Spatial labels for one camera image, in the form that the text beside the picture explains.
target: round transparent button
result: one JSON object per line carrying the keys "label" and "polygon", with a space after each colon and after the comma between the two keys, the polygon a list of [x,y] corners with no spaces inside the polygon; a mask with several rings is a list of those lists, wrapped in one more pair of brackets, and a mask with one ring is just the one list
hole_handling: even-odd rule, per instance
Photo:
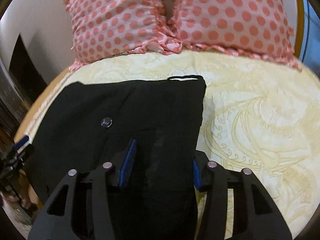
{"label": "round transparent button", "polygon": [[108,128],[112,125],[112,119],[110,117],[106,117],[101,121],[101,126]]}

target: silver screw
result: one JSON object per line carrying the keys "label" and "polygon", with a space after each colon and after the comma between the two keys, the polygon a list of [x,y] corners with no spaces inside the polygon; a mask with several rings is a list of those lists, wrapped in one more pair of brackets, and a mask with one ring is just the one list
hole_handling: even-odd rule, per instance
{"label": "silver screw", "polygon": [[102,165],[105,169],[110,169],[112,167],[112,163],[107,162]]}
{"label": "silver screw", "polygon": [[74,175],[76,175],[77,174],[77,171],[75,170],[75,169],[72,169],[72,170],[70,170],[69,172],[68,172],[68,175],[69,176],[74,176]]}
{"label": "silver screw", "polygon": [[243,173],[245,175],[251,175],[252,174],[252,170],[250,170],[249,168],[245,168],[245,169],[243,169]]}
{"label": "silver screw", "polygon": [[209,167],[209,168],[215,168],[215,167],[217,167],[217,163],[214,162],[214,161],[209,161],[209,162],[208,162],[208,167]]}

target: yellow bed sheet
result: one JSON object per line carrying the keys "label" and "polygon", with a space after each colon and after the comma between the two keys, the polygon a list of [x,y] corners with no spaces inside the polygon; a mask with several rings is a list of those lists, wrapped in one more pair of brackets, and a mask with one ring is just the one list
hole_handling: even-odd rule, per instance
{"label": "yellow bed sheet", "polygon": [[[50,103],[70,83],[159,80],[202,75],[207,84],[197,149],[227,169],[249,167],[275,200],[293,237],[320,202],[320,83],[281,65],[215,52],[104,59],[68,73],[38,109],[26,133],[34,137]],[[197,196],[199,219],[204,195]],[[232,235],[229,192],[226,237]]]}

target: polka dot pillow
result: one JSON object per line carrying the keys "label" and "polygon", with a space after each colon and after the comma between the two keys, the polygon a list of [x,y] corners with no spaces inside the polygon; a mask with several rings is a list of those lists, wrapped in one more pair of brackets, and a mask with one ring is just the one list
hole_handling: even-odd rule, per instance
{"label": "polka dot pillow", "polygon": [[122,53],[181,50],[166,25],[161,0],[64,0],[76,60],[71,70]]}
{"label": "polka dot pillow", "polygon": [[214,48],[234,56],[300,67],[282,0],[176,0],[169,21],[192,50]]}

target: black fabric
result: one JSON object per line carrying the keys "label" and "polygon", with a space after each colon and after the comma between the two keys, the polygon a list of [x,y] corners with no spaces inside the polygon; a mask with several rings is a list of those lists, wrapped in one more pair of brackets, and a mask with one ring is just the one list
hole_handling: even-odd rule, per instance
{"label": "black fabric", "polygon": [[[70,170],[110,161],[137,140],[128,187],[109,206],[121,239],[193,239],[197,208],[193,155],[202,123],[205,82],[196,80],[74,83],[49,107],[24,170],[44,203]],[[112,118],[109,128],[101,126]]]}

